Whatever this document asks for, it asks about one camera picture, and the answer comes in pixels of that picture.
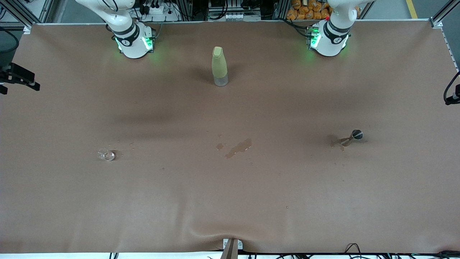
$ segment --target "bottle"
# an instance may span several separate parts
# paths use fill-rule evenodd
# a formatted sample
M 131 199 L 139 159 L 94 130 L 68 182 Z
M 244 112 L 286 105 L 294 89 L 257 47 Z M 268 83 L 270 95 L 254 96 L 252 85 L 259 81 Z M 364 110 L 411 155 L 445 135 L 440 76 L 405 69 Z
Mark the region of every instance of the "bottle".
M 214 83 L 220 87 L 226 86 L 229 82 L 229 76 L 227 71 L 227 61 L 225 61 L 224 50 L 222 47 L 214 47 L 211 66 L 213 68 Z

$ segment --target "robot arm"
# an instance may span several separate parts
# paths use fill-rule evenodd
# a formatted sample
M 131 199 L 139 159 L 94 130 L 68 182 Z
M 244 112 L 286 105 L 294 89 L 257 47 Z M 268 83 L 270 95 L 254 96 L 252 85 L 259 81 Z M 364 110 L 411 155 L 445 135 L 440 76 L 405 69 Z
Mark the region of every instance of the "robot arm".
M 339 54 L 345 48 L 350 28 L 356 21 L 357 11 L 355 6 L 372 1 L 328 0 L 334 11 L 329 20 L 322 20 L 313 25 L 313 27 L 317 27 L 317 30 L 315 30 L 313 38 L 309 39 L 310 48 L 327 57 Z
M 118 48 L 127 57 L 137 59 L 153 50 L 152 28 L 134 22 L 128 9 L 134 0 L 76 0 L 100 16 L 115 34 Z

